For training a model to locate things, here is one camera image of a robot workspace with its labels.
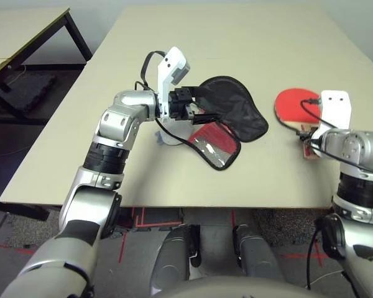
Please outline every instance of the robotic hand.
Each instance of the robotic hand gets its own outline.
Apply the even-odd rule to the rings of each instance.
[[[206,119],[205,115],[192,113],[188,88],[182,88],[183,92],[169,91],[170,84],[179,83],[189,71],[189,64],[179,49],[170,49],[158,71],[158,94],[152,90],[123,91],[103,113],[85,162],[78,168],[61,209],[60,233],[35,252],[1,297],[94,296],[92,278],[98,243],[110,235],[116,225],[121,196],[115,190],[121,186],[126,160],[140,124],[157,117],[189,119],[194,123],[213,120],[211,116]],[[328,103],[325,98],[329,97],[322,94],[322,118],[332,121],[334,119],[327,116],[331,109],[324,109]],[[319,155],[324,153],[350,162],[341,163],[341,182],[333,198],[335,213],[326,216],[321,224],[323,246],[330,257],[339,260],[360,297],[373,297],[373,132],[355,132],[347,129],[349,123],[333,123],[341,129],[329,129],[321,124],[313,136],[313,146]],[[199,282],[194,283],[194,289],[199,289]],[[285,283],[240,278],[223,278],[220,283],[209,281],[207,286],[210,289],[226,286],[223,294],[229,291],[235,294],[244,286],[255,292],[275,293],[277,297],[286,289],[295,292],[294,297],[311,294]],[[185,290],[188,291],[186,297],[198,296],[190,295],[193,292],[190,287]]]
[[[373,297],[373,132],[348,129],[344,91],[321,93],[321,122],[311,143],[318,155],[341,161],[334,213],[320,221],[323,249],[338,260],[360,298]]]

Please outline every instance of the cable connector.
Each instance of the cable connector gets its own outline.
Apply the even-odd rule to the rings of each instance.
[[[308,98],[304,99],[303,102],[307,102],[309,104],[320,104],[320,99]]]

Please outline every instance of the floor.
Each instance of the floor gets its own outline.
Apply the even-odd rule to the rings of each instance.
[[[77,79],[79,71],[51,71],[57,76],[53,89],[31,114],[50,117]],[[8,180],[11,171],[39,136],[42,127],[0,125],[0,168]],[[288,282],[304,287],[306,252],[313,232],[313,220],[322,210],[273,209],[183,209],[184,222],[201,225],[202,265],[191,268],[191,278],[205,276],[241,276],[233,254],[233,225],[255,223],[271,244]],[[0,212],[0,293],[16,277],[34,251],[57,233],[58,212],[52,211],[46,222]],[[149,279],[161,242],[168,232],[153,228],[150,232],[129,232],[127,236],[102,240],[94,276],[96,297],[140,298],[149,296]],[[341,268],[326,257],[320,239],[313,250],[311,280]],[[328,297],[354,297],[348,282],[339,274],[318,280],[315,292]]]

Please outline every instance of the white wall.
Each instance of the white wall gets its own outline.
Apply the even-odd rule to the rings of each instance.
[[[265,0],[243,0],[262,2]],[[306,0],[317,3],[373,61],[373,0]],[[70,6],[71,15],[88,46],[95,51],[122,9],[130,4],[233,2],[232,0],[0,0],[0,9]],[[271,2],[296,2],[277,0]],[[28,60],[38,63],[82,63],[83,58],[65,29],[59,31]]]

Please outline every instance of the black object on floor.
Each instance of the black object on floor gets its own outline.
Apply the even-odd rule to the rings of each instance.
[[[0,96],[15,109],[28,112],[43,99],[55,80],[56,77],[52,74],[24,73],[10,85],[9,89],[3,91],[0,88]]]

